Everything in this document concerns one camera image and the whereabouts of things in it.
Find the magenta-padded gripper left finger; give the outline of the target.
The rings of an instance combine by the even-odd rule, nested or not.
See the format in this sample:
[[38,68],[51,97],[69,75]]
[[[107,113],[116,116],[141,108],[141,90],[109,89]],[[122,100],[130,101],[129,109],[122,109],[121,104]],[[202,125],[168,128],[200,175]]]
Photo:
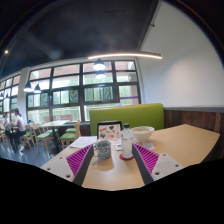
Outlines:
[[67,147],[44,165],[44,170],[81,186],[94,155],[92,145]]

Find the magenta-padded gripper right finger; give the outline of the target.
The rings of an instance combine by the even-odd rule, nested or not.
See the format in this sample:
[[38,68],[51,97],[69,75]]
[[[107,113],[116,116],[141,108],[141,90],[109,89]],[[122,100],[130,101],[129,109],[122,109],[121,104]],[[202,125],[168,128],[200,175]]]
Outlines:
[[167,153],[158,154],[135,143],[132,144],[132,154],[145,185],[183,169],[183,166]]

